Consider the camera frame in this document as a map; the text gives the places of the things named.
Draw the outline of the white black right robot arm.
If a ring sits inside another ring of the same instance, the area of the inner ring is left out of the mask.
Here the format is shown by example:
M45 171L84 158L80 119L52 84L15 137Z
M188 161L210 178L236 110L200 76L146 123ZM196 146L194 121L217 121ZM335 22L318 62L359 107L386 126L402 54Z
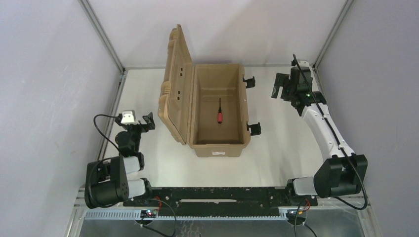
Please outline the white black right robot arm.
M312 90L310 73L292 69L290 74L277 73L272 98L289 101L307 123L323 157L323 164L313 176L288 181L295 196L337 198L362 193L368 167L365 155L357 154L338 131L320 91Z

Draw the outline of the red handled black screwdriver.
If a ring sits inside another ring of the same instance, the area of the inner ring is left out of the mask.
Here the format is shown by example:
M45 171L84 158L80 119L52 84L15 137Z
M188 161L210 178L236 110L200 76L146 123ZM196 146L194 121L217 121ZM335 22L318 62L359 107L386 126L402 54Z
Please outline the red handled black screwdriver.
M218 107L218 114L217 114L217 123L222 124L223 123L223 114L222 114L222 108L221 108L221 98L219 98L219 107Z

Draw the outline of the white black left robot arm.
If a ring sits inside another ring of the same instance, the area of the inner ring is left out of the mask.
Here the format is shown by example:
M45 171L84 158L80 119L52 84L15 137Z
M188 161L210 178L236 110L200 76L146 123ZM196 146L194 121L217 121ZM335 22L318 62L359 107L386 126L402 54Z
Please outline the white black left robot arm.
M133 110L112 116L123 128L114 141L106 138L118 154L87 164L84 200L88 208L108 208L131 198L151 198L152 187L147 178L129 179L128 175L144 169L144 155L139 151L141 135L155 129L153 113L136 119Z

